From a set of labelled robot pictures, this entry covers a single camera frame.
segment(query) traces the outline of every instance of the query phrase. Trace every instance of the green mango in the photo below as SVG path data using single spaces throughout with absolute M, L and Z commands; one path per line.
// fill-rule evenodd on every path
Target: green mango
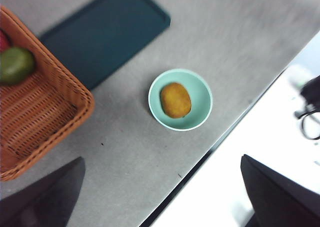
M 11 47 L 0 54 L 0 84 L 21 83 L 35 70 L 33 54 L 20 47 Z

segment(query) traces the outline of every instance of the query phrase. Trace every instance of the dark green tray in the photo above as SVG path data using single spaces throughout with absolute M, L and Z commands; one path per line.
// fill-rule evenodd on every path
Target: dark green tray
M 168 26 L 152 0 L 95 0 L 40 41 L 92 89 Z

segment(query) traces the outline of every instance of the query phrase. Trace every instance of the red fruit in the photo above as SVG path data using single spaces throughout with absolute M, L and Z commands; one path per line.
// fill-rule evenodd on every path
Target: red fruit
M 0 52 L 5 51 L 10 47 L 10 41 L 5 32 L 0 29 Z

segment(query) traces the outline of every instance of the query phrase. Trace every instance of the gray countertop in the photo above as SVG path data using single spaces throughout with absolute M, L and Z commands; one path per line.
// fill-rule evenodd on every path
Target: gray countertop
M 39 35 L 88 1 L 1 4 Z M 1 183 L 2 198 L 82 156 L 86 174 L 68 226 L 138 226 L 320 28 L 319 0 L 156 1 L 170 28 L 93 90 L 95 111 L 82 126 Z M 195 130 L 166 129 L 149 111 L 150 84 L 173 68 L 197 72 L 212 90 L 212 113 Z

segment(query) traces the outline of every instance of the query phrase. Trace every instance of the bowl rim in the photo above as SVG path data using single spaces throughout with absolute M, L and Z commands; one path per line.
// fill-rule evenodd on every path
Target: bowl rim
M 208 91 L 209 93 L 209 97 L 210 97 L 210 108 L 209 108 L 209 111 L 207 113 L 207 115 L 205 116 L 205 118 L 199 123 L 197 124 L 196 126 L 193 126 L 191 128 L 174 128 L 174 127 L 171 127 L 165 123 L 163 123 L 157 116 L 156 114 L 154 113 L 152 107 L 151 107 L 151 101 L 150 101 L 150 97 L 151 97 L 151 91 L 152 89 L 154 88 L 154 85 L 156 84 L 156 82 L 163 76 L 167 75 L 167 74 L 170 74 L 170 73 L 174 73 L 174 72 L 181 72 L 181 73 L 187 73 L 187 74 L 190 74 L 196 78 L 198 78 L 205 86 L 206 90 Z M 204 122 L 206 122 L 206 120 L 209 118 L 210 114 L 211 114 L 211 111 L 212 111 L 212 108 L 213 108 L 213 95 L 212 95 L 212 92 L 211 92 L 211 89 L 208 85 L 208 83 L 204 80 L 204 78 L 202 78 L 199 74 L 189 70 L 189 69 L 184 69 L 184 68 L 174 68 L 174 69 L 170 69 L 170 70 L 167 70 L 161 74 L 159 74 L 155 79 L 154 81 L 152 82 L 150 88 L 149 88 L 149 92 L 148 92 L 148 104 L 149 104 L 149 109 L 153 115 L 153 117 L 161 124 L 163 125 L 164 127 L 170 129 L 170 130 L 173 130 L 173 131 L 180 131 L 180 132 L 183 132 L 183 131 L 191 131 L 191 130 L 194 130 L 195 128 L 198 128 L 199 126 L 201 126 Z

